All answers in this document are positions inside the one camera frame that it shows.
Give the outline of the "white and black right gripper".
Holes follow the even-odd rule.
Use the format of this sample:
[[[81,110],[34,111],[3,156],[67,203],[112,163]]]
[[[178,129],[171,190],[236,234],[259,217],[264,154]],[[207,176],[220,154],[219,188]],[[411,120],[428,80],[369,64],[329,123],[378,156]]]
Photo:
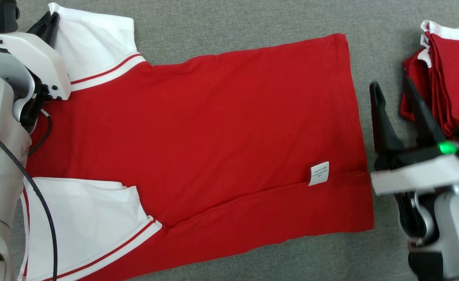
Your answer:
[[[409,76],[404,78],[403,91],[414,116],[416,143],[427,147],[395,155],[402,167],[372,172],[375,193],[397,194],[459,184],[459,149],[445,142],[443,131]],[[403,142],[387,116],[386,99],[376,81],[370,84],[370,101],[375,152],[381,155],[403,151]]]

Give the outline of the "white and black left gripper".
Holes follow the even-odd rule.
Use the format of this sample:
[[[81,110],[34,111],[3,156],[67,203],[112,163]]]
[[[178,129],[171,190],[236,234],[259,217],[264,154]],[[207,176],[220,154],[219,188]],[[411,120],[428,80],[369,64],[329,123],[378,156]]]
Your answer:
[[[55,48],[59,14],[48,11],[26,33],[0,34],[0,79],[14,100],[12,114],[24,128],[33,128],[44,103],[66,101],[72,89],[62,57]]]

